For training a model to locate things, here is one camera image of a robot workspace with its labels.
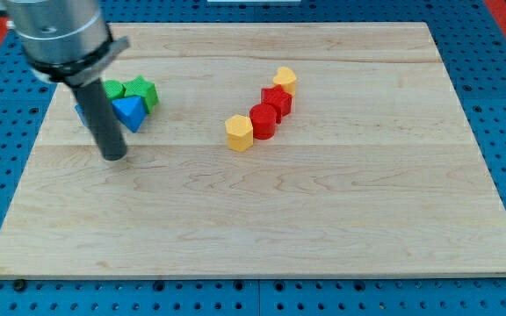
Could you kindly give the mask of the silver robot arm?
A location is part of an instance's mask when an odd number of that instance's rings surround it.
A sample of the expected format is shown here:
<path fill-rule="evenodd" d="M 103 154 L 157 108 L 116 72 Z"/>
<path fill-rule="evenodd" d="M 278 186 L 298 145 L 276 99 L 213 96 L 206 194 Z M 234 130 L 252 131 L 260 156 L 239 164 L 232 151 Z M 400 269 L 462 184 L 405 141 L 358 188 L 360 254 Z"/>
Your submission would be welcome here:
<path fill-rule="evenodd" d="M 84 87 L 130 47 L 115 39 L 97 0 L 4 0 L 27 62 L 43 82 Z"/>

